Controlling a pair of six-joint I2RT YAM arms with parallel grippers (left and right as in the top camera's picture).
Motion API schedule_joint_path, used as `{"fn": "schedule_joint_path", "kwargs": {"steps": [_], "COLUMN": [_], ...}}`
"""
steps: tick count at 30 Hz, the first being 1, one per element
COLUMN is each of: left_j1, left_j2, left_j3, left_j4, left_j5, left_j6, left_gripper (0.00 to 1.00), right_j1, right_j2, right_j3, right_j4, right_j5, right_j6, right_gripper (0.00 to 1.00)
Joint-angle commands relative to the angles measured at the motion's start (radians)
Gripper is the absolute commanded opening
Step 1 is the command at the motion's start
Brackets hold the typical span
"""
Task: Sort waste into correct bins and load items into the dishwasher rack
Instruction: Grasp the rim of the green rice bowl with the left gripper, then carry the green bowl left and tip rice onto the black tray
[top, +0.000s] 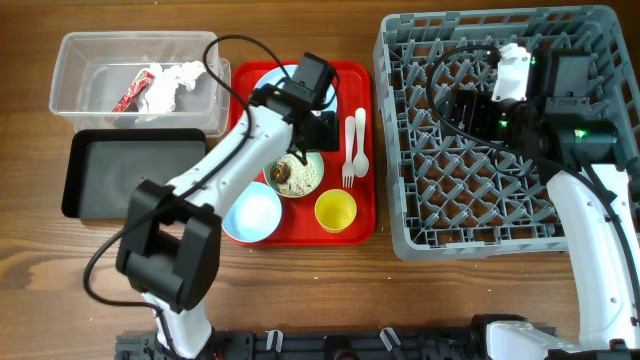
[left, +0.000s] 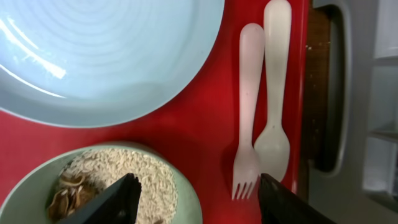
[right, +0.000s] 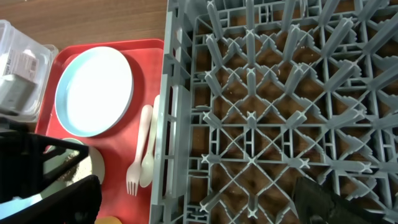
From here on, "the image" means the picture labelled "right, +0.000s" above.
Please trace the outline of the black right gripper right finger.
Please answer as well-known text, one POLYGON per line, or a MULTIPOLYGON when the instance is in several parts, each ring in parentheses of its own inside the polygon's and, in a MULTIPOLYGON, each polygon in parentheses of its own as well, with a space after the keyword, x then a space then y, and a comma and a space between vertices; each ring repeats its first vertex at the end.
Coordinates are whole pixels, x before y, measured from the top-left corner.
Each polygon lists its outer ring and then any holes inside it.
POLYGON ((317 182, 299 177, 295 181, 292 200, 300 223, 391 223, 394 211, 378 215, 349 202, 317 182))

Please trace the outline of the white plastic spoon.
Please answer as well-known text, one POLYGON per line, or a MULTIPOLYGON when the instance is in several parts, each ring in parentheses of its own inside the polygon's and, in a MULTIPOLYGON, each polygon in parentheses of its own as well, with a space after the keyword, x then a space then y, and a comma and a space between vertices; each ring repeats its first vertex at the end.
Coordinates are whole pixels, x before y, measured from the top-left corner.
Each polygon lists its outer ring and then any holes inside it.
POLYGON ((139 184, 142 188, 146 188, 152 182, 154 171, 154 148, 157 137, 157 122, 159 113, 160 95, 157 95, 154 100, 152 118, 150 122, 149 139, 147 143, 146 154, 141 164, 141 175, 139 184))

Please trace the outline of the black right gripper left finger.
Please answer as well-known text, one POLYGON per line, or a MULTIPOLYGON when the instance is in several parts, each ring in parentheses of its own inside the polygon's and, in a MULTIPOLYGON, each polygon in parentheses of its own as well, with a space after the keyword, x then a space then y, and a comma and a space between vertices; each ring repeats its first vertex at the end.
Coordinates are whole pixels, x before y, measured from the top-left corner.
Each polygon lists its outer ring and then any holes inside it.
POLYGON ((102 202, 101 184, 89 175, 1 220, 1 224, 93 224, 102 202))

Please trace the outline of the food scraps and rice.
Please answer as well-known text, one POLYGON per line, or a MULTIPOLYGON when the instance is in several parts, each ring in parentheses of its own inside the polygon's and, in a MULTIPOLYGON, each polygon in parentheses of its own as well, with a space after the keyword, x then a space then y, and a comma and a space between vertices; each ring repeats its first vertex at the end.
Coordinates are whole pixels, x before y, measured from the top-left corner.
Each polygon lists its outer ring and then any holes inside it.
POLYGON ((88 156, 79 162, 76 166, 69 169, 58 181, 66 183, 67 186, 78 182, 84 177, 92 174, 92 163, 91 158, 88 156))

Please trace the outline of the white plastic fork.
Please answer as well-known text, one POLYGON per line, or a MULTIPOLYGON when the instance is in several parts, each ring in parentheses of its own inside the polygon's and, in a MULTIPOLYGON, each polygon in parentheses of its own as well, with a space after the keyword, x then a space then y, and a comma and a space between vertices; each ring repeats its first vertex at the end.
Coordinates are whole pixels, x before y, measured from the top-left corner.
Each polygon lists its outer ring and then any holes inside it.
POLYGON ((126 188, 129 195, 136 196, 139 188, 139 179, 141 174, 141 161, 145 148, 146 139, 149 133, 150 122, 152 119, 152 105, 145 105, 141 110, 139 129, 137 134, 136 155, 133 163, 126 172, 126 188))

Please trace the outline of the green bowl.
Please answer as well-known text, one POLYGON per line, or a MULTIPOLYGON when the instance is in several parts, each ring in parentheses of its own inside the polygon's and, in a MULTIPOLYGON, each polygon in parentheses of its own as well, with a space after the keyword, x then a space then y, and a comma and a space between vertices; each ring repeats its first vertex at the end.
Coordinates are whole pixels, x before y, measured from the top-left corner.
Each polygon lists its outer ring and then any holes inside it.
MULTIPOLYGON (((57 167, 67 163, 74 157, 78 156, 79 152, 72 150, 72 149, 66 149, 65 152, 63 152, 61 155, 57 155, 47 161, 44 162, 44 173, 48 173, 50 171, 53 171, 57 167)), ((105 165, 104 165, 104 159, 99 150, 97 150, 93 146, 89 146, 89 154, 88 156, 91 158, 91 163, 92 163, 92 174, 96 175, 99 178, 99 182, 102 184, 104 180, 104 175, 105 175, 105 165)), ((58 192, 59 190, 64 189, 67 187, 66 183, 58 181, 58 179, 52 183, 49 187, 47 187, 45 190, 43 190, 40 193, 41 199, 44 199, 55 192, 58 192)))

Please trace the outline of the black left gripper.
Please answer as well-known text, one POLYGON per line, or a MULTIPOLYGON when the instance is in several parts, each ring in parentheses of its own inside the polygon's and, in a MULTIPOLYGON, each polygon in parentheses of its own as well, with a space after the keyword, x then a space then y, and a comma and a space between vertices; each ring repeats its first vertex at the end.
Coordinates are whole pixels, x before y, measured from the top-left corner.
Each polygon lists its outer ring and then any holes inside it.
POLYGON ((89 147, 84 144, 31 133, 26 124, 17 121, 1 121, 1 202, 40 193, 88 154, 89 147), (67 149, 78 155, 44 172, 44 163, 67 149))

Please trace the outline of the yellow plastic cup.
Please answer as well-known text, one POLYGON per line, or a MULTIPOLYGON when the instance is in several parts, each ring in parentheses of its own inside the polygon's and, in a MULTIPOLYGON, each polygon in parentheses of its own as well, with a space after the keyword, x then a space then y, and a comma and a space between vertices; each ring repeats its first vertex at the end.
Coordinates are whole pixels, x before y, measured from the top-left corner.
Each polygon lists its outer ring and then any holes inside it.
POLYGON ((95 224, 122 224, 122 222, 114 216, 107 216, 97 218, 95 224))

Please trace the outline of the light blue plate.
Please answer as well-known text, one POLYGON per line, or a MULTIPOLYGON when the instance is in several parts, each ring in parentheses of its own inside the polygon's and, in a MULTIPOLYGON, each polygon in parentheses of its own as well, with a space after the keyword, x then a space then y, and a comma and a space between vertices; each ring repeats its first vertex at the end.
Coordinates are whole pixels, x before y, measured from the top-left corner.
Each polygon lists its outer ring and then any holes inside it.
POLYGON ((96 136, 121 120, 133 92, 127 58, 112 47, 93 47, 64 69, 56 89, 55 112, 68 133, 96 136))

